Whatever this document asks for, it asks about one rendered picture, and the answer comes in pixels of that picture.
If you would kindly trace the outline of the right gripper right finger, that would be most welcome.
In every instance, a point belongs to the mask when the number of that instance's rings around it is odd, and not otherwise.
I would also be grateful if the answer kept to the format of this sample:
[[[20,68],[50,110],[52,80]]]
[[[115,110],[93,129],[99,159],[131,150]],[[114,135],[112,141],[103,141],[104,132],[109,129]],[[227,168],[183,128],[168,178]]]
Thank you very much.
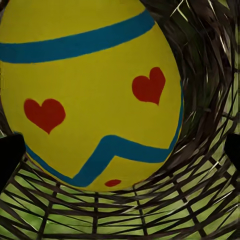
[[[223,151],[240,173],[240,135],[229,133],[225,139]]]

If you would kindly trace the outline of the wicker basket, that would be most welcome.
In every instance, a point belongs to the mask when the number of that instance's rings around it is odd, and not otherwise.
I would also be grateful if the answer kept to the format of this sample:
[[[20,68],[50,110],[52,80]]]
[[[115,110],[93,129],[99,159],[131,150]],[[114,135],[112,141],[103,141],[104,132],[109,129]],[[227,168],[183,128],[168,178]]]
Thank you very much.
[[[5,6],[7,5],[8,0],[2,0],[0,4],[0,20],[4,15]],[[236,130],[237,124],[240,124],[240,68],[236,68],[235,65],[235,51],[240,56],[240,51],[235,39],[236,36],[236,26],[240,30],[240,3],[239,0],[226,0],[228,7],[222,4],[219,0],[186,0],[186,3],[191,11],[191,14],[194,18],[194,21],[198,27],[198,30],[191,23],[191,21],[186,17],[186,15],[180,10],[179,6],[183,2],[183,0],[177,0],[176,3],[171,0],[150,0],[151,2],[161,4],[164,6],[170,7],[170,9],[165,12],[160,8],[154,6],[153,4],[147,2],[147,0],[140,0],[143,4],[147,5],[151,9],[155,10],[160,17],[160,20],[157,22],[158,26],[164,32],[167,40],[173,44],[175,49],[171,48],[171,51],[175,57],[175,61],[177,62],[177,66],[179,69],[179,76],[182,79],[182,85],[184,85],[183,94],[184,94],[184,108],[191,107],[191,113],[186,119],[186,122],[192,116],[193,113],[197,111],[197,109],[202,110],[200,119],[196,122],[194,128],[191,129],[188,135],[182,136],[179,141],[176,143],[173,151],[175,151],[170,157],[169,160],[164,163],[159,170],[152,174],[151,177],[148,177],[144,180],[144,184],[138,187],[132,187],[132,190],[117,190],[112,191],[115,193],[113,195],[108,194],[99,194],[95,193],[86,193],[84,191],[80,191],[81,193],[69,193],[60,187],[65,187],[66,185],[62,184],[60,181],[56,181],[52,176],[44,173],[28,156],[27,153],[23,155],[23,159],[20,160],[18,166],[15,171],[7,181],[2,193],[5,193],[7,196],[15,200],[20,204],[20,202],[14,198],[17,197],[25,202],[33,204],[42,208],[45,211],[44,216],[39,215],[37,213],[32,212],[31,210],[24,209],[17,205],[8,203],[0,199],[0,208],[5,210],[7,213],[12,215],[14,218],[19,220],[21,223],[11,220],[3,215],[0,215],[0,225],[7,229],[11,234],[18,237],[20,240],[33,240],[25,233],[23,233],[21,229],[25,229],[27,231],[32,231],[37,233],[37,237],[35,240],[42,240],[42,238],[47,239],[58,239],[58,240],[155,240],[158,238],[178,234],[169,240],[183,240],[186,237],[192,235],[195,232],[199,232],[201,235],[200,240],[214,240],[223,235],[226,235],[232,231],[234,233],[227,240],[236,240],[240,237],[240,218],[232,221],[231,223],[221,227],[221,225],[216,229],[216,231],[206,234],[204,227],[210,225],[214,221],[228,214],[229,212],[236,210],[240,206],[240,201],[232,206],[224,209],[232,200],[234,200],[240,194],[240,183],[237,179],[240,177],[240,173],[237,169],[235,169],[234,174],[231,176],[227,171],[229,167],[233,164],[229,157],[226,158],[224,165],[221,165],[220,162],[224,158],[226,152],[224,151],[221,158],[216,161],[213,158],[214,153],[219,148],[219,146],[223,143],[229,133],[233,134]],[[185,42],[181,40],[179,35],[176,33],[174,28],[168,22],[172,22],[180,31],[182,31],[186,36],[186,32],[180,27],[180,25],[173,19],[172,15],[175,11],[178,11],[188,22],[189,24],[197,31],[197,34],[188,38]],[[204,43],[204,59],[201,55],[200,61],[203,67],[203,71],[197,72],[197,67],[194,59],[194,55],[192,52],[192,48],[190,42],[202,37]],[[176,51],[179,51],[182,56],[182,65],[183,69],[180,65],[179,59],[177,57]],[[231,64],[229,62],[229,55],[231,52]],[[190,69],[191,73],[187,73],[185,61]],[[199,105],[200,98],[203,91],[203,104],[206,102],[206,94],[207,94],[207,85],[208,85],[208,75],[209,72],[212,72],[212,85],[210,90],[210,97],[207,106]],[[234,80],[235,73],[238,73],[238,111],[233,117],[231,115],[234,100]],[[199,95],[197,99],[197,78],[198,75],[202,74],[202,80],[199,90]],[[217,81],[217,77],[219,75],[219,83],[213,94],[215,84]],[[193,77],[193,85],[192,85],[192,103],[187,102],[187,88],[188,88],[188,79],[189,77]],[[231,88],[231,108],[229,113],[226,113],[228,103],[229,103],[229,92]],[[222,124],[223,119],[226,118],[224,124]],[[228,121],[231,120],[232,126],[231,128],[224,134]],[[211,143],[215,139],[215,137],[222,131],[220,135],[219,141],[210,149]],[[11,132],[8,121],[5,118],[5,114],[3,111],[3,107],[0,103],[0,135],[2,137],[8,137],[13,134]],[[224,135],[223,135],[224,134]],[[179,147],[180,146],[180,147]],[[210,150],[209,150],[210,149]],[[201,161],[194,165],[197,160],[203,156]],[[37,169],[30,167],[27,164],[27,161],[31,162]],[[205,164],[207,161],[210,161],[213,164],[213,167],[206,169],[198,174],[194,175],[200,167]],[[186,170],[174,175],[173,173],[177,170],[188,165]],[[213,176],[204,180],[211,171],[216,168],[217,171]],[[32,178],[30,176],[19,173],[20,170],[25,170],[32,174],[35,174],[42,181]],[[192,171],[191,175],[182,180],[182,178]],[[207,174],[201,179],[201,181],[193,186],[192,188],[182,191],[182,187],[199,177],[200,175],[207,172]],[[24,180],[31,181],[35,184],[43,186],[47,189],[53,191],[52,195],[46,192],[42,192],[33,184],[30,184],[34,189],[24,187],[20,185],[16,180],[15,176],[19,176]],[[164,180],[169,176],[169,179],[163,183],[156,184],[157,182]],[[43,178],[51,180],[55,185],[47,183]],[[216,181],[226,178],[226,180],[222,183],[219,183],[213,188],[210,188]],[[22,196],[14,194],[11,191],[6,190],[9,184],[13,184],[17,189],[19,189],[23,194],[25,194],[29,199],[26,199]],[[173,187],[165,190],[159,191],[161,188],[165,186],[173,185]],[[234,190],[225,194],[224,196],[218,198],[225,189],[227,189],[230,185],[234,186]],[[149,190],[146,194],[137,195],[136,192]],[[191,200],[187,200],[191,194],[202,190],[199,196]],[[178,191],[179,195],[171,198],[162,200],[168,195]],[[213,194],[214,192],[217,194],[211,199],[211,201],[201,209],[197,211],[193,211],[191,206],[197,203],[198,201],[204,199],[205,197]],[[48,206],[40,201],[34,194],[39,195],[47,200],[49,200]],[[134,196],[128,197],[123,196],[129,193],[134,193]],[[62,194],[73,199],[79,200],[81,202],[67,202],[57,197],[57,194]],[[92,197],[95,199],[94,202],[86,202],[81,198],[76,196],[84,196],[84,197]],[[150,201],[145,204],[140,204],[140,200],[152,198]],[[217,199],[218,198],[218,199]],[[113,200],[113,203],[99,203],[99,200]],[[204,221],[200,222],[197,218],[198,215],[208,210],[212,206],[216,205],[220,201],[222,204],[211,213],[211,215]],[[160,217],[156,220],[153,220],[149,223],[146,223],[145,217],[152,216],[154,212],[167,207],[175,202],[183,201],[183,205],[179,206],[177,209],[172,210],[169,214]],[[137,202],[137,205],[127,205],[131,202]],[[63,205],[72,210],[68,209],[54,209],[53,205]],[[144,209],[149,207],[158,206],[155,209],[143,214]],[[90,207],[94,208],[94,211],[88,211],[81,207]],[[40,225],[40,229],[36,230],[31,224],[29,224],[23,217],[21,217],[17,212],[15,212],[12,208],[17,210],[29,213],[31,215],[37,216],[42,219],[42,223]],[[100,212],[99,208],[116,208],[120,210],[112,211],[112,212]],[[184,209],[187,209],[189,215],[183,218],[178,219],[178,222],[173,225],[166,227],[162,230],[154,232],[152,234],[148,234],[147,229],[155,226],[160,226],[163,224],[175,222],[175,219],[164,220],[167,217],[170,217]],[[224,209],[224,210],[223,210]],[[139,214],[130,214],[129,212],[139,211]],[[90,216],[93,217],[92,222],[92,233],[44,233],[46,224],[51,221],[49,219],[49,215],[63,215],[63,216]],[[98,224],[98,219],[112,217],[112,216],[134,216],[131,218],[110,221],[105,223]],[[129,234],[121,234],[122,232],[115,232],[110,234],[98,233],[98,227],[102,226],[110,226],[110,224],[126,222],[130,220],[136,220],[141,218],[141,224],[132,224],[131,227],[136,227],[128,230],[123,230],[123,233],[132,232],[143,229],[143,235],[129,235]],[[193,220],[195,223],[192,227],[185,227],[170,230],[175,228],[183,223],[186,223],[189,220]]]

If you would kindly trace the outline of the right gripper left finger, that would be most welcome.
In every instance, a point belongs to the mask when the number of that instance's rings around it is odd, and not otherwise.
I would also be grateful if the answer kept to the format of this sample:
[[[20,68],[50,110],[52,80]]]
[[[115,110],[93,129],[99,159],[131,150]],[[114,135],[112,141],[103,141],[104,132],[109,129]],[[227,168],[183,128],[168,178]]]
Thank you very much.
[[[26,153],[22,133],[0,137],[0,194]]]

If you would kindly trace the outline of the easter egg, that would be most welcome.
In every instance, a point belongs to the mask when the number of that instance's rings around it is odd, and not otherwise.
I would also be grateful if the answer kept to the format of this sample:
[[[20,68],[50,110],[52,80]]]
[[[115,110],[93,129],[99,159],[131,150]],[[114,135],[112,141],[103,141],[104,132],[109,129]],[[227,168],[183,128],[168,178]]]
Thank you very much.
[[[141,0],[6,4],[0,103],[11,136],[22,133],[30,159],[72,190],[144,183],[175,152],[185,114],[177,62],[151,11]]]

